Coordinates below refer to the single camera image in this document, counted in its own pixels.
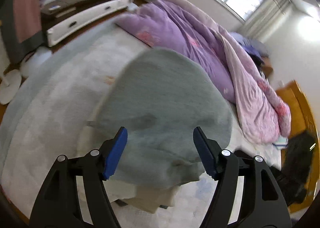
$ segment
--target silver screw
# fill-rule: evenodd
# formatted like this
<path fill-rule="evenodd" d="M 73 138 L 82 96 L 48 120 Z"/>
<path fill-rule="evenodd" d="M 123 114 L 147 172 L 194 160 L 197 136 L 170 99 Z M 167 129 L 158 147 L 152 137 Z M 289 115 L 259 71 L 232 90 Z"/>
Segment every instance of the silver screw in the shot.
<path fill-rule="evenodd" d="M 257 162 L 263 162 L 263 158 L 261 156 L 255 156 L 254 158 Z"/>
<path fill-rule="evenodd" d="M 90 151 L 90 155 L 91 155 L 91 156 L 98 156 L 99 153 L 100 153 L 100 152 L 99 152 L 98 150 Z"/>
<path fill-rule="evenodd" d="M 57 160 L 58 161 L 64 161 L 66 159 L 66 156 L 65 155 L 60 155 L 58 158 L 57 158 Z"/>
<path fill-rule="evenodd" d="M 224 156 L 226 156 L 226 157 L 228 157 L 228 156 L 231 155 L 231 152 L 228 151 L 228 150 L 223 150 L 223 151 L 221 152 L 221 154 L 224 155 Z"/>

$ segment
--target drawer knob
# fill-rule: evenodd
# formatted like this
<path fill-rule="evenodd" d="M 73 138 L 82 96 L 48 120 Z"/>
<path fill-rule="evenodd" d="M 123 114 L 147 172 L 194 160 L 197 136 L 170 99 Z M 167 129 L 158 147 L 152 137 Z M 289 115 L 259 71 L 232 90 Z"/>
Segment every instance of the drawer knob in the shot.
<path fill-rule="evenodd" d="M 76 24 L 77 24 L 77 22 L 76 22 L 76 21 L 74 21 L 74 22 L 70 23 L 70 24 L 69 24 L 69 28 L 70 28 L 70 27 L 72 27 L 72 26 L 75 26 Z"/>

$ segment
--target wooden floor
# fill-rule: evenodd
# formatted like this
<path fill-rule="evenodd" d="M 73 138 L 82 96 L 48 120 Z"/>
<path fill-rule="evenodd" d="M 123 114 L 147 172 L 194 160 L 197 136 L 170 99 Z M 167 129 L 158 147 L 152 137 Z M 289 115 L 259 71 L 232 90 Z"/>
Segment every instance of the wooden floor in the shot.
<path fill-rule="evenodd" d="M 133 1 L 134 4 L 136 4 L 137 6 L 141 6 L 142 4 L 145 4 L 147 3 L 146 1 L 144 0 L 134 0 Z M 106 15 L 88 25 L 86 25 L 85 27 L 79 29 L 78 31 L 74 32 L 73 34 L 69 35 L 68 37 L 66 37 L 65 39 L 63 39 L 61 42 L 59 42 L 57 45 L 53 46 L 51 48 L 51 51 L 52 53 L 55 53 L 57 52 L 60 48 L 62 48 L 64 45 L 66 45 L 67 43 L 69 43 L 70 41 L 72 41 L 73 39 L 77 38 L 79 35 L 83 34 L 84 32 L 86 32 L 87 30 L 93 28 L 94 26 L 114 17 L 114 16 L 117 16 L 123 12 L 125 12 L 126 9 L 122 9 L 122 10 L 119 10 L 119 11 L 116 11 L 110 15 Z M 14 64 L 14 65 L 10 65 L 5 71 L 4 71 L 4 74 L 10 72 L 11 70 L 13 69 L 19 69 L 20 65 L 19 64 Z M 3 116 L 4 116 L 4 113 L 7 109 L 7 106 L 8 105 L 1 105 L 0 104 L 0 124 L 2 122 L 2 119 L 3 119 Z M 14 211 L 18 214 L 18 216 L 26 223 L 28 224 L 29 223 L 29 219 L 22 213 L 19 211 L 19 209 L 13 204 L 11 203 L 10 199 L 7 198 L 11 207 L 14 209 Z"/>

